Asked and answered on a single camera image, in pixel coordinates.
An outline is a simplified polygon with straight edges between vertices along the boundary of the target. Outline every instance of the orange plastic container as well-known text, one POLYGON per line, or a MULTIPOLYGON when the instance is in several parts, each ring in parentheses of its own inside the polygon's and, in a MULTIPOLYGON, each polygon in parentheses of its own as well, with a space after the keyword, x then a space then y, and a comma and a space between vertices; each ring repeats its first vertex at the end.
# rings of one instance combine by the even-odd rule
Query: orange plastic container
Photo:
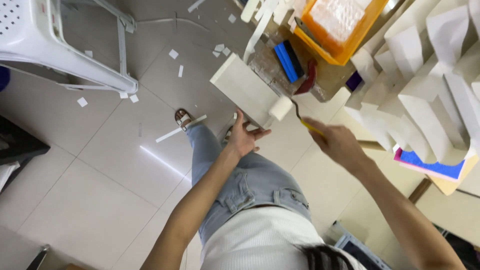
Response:
MULTIPOLYGON (((315 4, 315 0, 311 0, 305 6, 302 13, 302 21, 306 25, 314 24, 309 11, 315 4)), ((333 65, 345 65, 353 55, 360 42, 363 40, 368 30, 372 27, 378 18, 388 0, 372 0, 365 9, 363 18, 358 21, 356 27, 352 31, 350 37, 343 43, 338 43, 328 36, 325 30, 309 27, 317 40, 322 44, 323 48, 315 43, 308 35, 306 35, 298 26, 295 28, 294 34, 300 37, 303 42, 310 48, 310 52, 324 58, 328 63, 333 65)))

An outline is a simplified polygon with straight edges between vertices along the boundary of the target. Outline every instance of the white ribbed top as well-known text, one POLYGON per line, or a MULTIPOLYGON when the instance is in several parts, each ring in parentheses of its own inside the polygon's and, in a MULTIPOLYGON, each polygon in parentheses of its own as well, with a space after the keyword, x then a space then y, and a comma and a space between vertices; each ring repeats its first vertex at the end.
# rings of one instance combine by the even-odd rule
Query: white ribbed top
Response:
MULTIPOLYGON (((294 246, 298 244, 324 244, 303 216, 281 207, 244 210, 205 243, 201 270, 308 269, 307 259, 294 246)), ((344 254, 354 267, 360 265, 344 254)))

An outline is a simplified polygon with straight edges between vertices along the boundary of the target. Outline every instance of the black hair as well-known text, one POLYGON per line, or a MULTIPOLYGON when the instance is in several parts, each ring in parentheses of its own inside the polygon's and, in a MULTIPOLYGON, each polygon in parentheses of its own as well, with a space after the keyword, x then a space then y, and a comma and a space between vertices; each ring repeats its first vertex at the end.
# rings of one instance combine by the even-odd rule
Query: black hair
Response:
POLYGON ((350 260, 328 245, 298 246, 307 258, 309 270, 354 270, 350 260))

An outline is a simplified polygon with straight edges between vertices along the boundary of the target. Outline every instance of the hand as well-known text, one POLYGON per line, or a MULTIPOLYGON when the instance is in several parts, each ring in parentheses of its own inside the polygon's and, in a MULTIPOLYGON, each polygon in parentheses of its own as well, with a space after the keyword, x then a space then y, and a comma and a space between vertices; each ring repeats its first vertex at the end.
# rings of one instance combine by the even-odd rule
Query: hand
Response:
POLYGON ((243 122, 243 112, 237 108, 237 121, 233 125, 232 135, 230 135, 227 147, 234 150, 239 159, 250 153, 252 150, 254 152, 260 150, 260 147, 255 146, 255 141, 272 132, 270 129, 261 131, 259 128, 247 131, 249 124, 250 122, 243 122))
POLYGON ((320 149, 351 174, 355 175, 373 162, 365 154, 355 135, 345 126, 325 125, 310 117, 303 117, 302 119, 323 132, 324 137, 315 131, 308 131, 320 149))

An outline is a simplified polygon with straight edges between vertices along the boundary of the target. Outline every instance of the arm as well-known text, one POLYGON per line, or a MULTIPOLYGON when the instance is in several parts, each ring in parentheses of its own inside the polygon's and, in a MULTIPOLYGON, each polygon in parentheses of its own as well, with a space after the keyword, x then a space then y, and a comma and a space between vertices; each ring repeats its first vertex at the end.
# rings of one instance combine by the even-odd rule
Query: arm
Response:
POLYGON ((373 197, 402 249, 420 270, 465 270, 433 224, 388 181, 344 126, 304 119, 324 133, 309 131, 320 149, 355 176, 373 197))
POLYGON ((252 150, 258 151, 260 148, 255 146, 255 141, 271 133, 271 130, 247 131, 250 123, 243 123, 243 114, 239 109, 237 115, 227 146, 205 175, 174 208, 141 270, 180 268, 183 252, 240 158, 252 150))

